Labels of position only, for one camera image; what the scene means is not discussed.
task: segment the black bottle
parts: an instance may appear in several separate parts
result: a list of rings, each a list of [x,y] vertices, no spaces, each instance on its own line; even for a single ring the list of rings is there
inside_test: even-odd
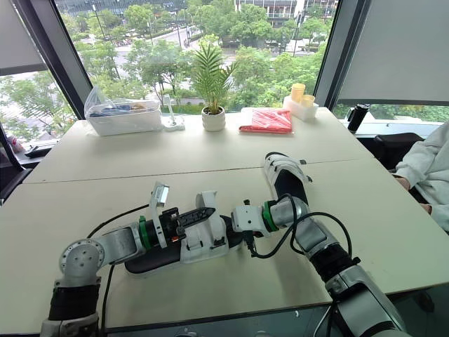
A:
[[[348,130],[351,133],[357,132],[358,127],[362,124],[363,119],[365,118],[368,109],[368,104],[357,104],[355,108],[351,111],[351,114],[348,117]]]

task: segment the red bag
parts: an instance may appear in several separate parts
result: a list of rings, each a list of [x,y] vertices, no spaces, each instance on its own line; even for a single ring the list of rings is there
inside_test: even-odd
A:
[[[243,132],[292,133],[290,111],[272,107],[252,107],[251,125],[242,125]]]

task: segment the small yellow cup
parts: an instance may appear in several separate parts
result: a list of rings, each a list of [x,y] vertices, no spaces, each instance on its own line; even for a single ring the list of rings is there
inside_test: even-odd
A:
[[[304,90],[306,89],[305,84],[295,83],[292,85],[292,101],[299,103],[302,99],[302,95],[304,94]]]
[[[301,105],[303,107],[313,107],[315,102],[315,96],[313,95],[302,95]]]

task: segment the green ring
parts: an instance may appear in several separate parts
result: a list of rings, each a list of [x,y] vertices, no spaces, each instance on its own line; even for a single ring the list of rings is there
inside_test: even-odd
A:
[[[268,226],[272,229],[272,232],[279,230],[273,222],[272,214],[269,212],[268,201],[264,203],[264,211],[262,212],[262,216],[268,222]]]
[[[139,218],[139,228],[140,228],[140,236],[143,241],[143,246],[146,249],[151,249],[151,244],[149,244],[149,238],[147,233],[147,228],[145,227],[146,219],[144,216],[140,216]]]

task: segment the tabletop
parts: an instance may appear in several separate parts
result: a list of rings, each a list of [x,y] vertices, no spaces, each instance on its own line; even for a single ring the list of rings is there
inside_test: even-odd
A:
[[[185,131],[108,137],[78,121],[24,183],[246,169],[272,151],[308,163],[373,157],[326,108],[311,122],[293,118],[290,135],[240,133],[241,113],[227,114],[220,132],[205,131],[201,116],[184,118]]]
[[[394,293],[449,282],[448,235],[375,159],[302,168],[313,179],[305,185],[311,210],[329,212],[347,226],[354,256],[361,258],[381,290]],[[244,199],[254,205],[272,199],[260,168],[22,184],[0,208],[0,333],[39,332],[48,314],[53,282],[61,276],[62,250],[98,223],[146,204],[157,180],[170,185],[166,209],[193,209],[196,193],[204,190],[218,191],[218,208],[225,215]],[[141,214],[117,220],[109,229],[135,221]],[[341,229],[327,218],[323,222],[346,247]],[[258,239],[258,251],[270,251],[281,235],[280,231]],[[107,271],[99,272],[103,277],[100,298]],[[165,291],[155,290],[160,286]],[[250,258],[242,247],[221,258],[179,265],[145,278],[117,266],[107,326],[149,326],[329,300],[314,268],[287,244],[266,260]]]

